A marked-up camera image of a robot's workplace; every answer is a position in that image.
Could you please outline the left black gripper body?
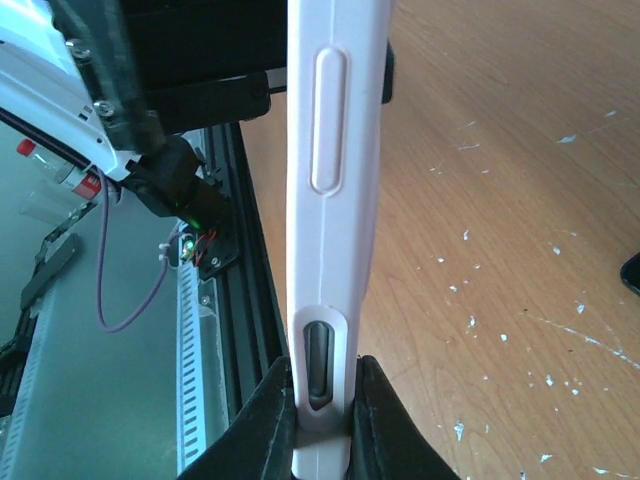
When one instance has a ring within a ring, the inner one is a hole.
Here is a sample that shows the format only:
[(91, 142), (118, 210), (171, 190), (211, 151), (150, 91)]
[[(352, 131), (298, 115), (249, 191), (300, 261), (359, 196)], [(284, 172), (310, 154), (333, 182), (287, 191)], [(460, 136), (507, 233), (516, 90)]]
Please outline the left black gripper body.
[(123, 107), (138, 135), (263, 116), (339, 135), (389, 99), (389, 1), (123, 1)]

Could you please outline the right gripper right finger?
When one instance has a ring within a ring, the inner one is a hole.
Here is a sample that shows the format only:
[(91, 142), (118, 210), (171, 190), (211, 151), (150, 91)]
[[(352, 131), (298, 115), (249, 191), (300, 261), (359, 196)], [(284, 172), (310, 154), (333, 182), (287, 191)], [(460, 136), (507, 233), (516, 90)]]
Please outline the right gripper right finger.
[(358, 359), (350, 479), (456, 479), (409, 416), (375, 357)]

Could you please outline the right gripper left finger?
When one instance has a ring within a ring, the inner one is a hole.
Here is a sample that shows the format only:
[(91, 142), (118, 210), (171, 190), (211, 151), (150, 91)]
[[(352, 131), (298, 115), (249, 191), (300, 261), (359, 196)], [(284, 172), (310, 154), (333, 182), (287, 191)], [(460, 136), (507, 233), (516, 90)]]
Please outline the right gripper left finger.
[(269, 368), (229, 429), (181, 479), (290, 479), (296, 406), (290, 359)]

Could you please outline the phone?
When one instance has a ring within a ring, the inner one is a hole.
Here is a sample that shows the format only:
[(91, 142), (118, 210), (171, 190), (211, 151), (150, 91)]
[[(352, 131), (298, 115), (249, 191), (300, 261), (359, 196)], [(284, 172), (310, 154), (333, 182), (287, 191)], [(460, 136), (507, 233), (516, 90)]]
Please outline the phone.
[(640, 295), (640, 253), (636, 253), (622, 265), (620, 278), (630, 291)]
[(315, 321), (304, 329), (305, 363), (309, 404), (315, 411), (332, 401), (334, 330)]

